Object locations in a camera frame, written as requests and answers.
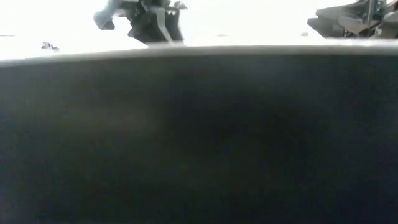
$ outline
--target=dark surface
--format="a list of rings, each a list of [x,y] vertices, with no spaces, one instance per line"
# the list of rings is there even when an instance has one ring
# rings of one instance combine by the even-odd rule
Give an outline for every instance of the dark surface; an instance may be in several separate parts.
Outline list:
[[[397,59],[0,68],[0,220],[396,223]]]

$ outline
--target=machine part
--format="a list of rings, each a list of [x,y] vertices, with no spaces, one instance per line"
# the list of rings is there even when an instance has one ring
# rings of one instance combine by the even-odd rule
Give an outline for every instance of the machine part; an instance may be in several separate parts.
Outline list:
[[[179,29],[180,10],[187,7],[182,2],[170,0],[109,0],[108,6],[95,15],[100,29],[114,29],[112,17],[126,17],[131,24],[128,36],[143,43],[182,41]]]
[[[343,29],[344,34],[339,36],[343,38],[374,35],[376,38],[395,38],[398,26],[392,21],[398,21],[394,18],[397,7],[397,0],[359,0],[354,4],[319,9],[318,18],[308,19],[307,24],[324,37],[337,37],[332,34],[333,26],[330,24],[334,24]]]

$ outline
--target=black panel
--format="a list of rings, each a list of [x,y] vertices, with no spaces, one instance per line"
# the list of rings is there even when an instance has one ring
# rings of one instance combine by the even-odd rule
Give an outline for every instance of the black panel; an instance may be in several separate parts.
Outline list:
[[[397,57],[0,69],[2,223],[394,223]]]

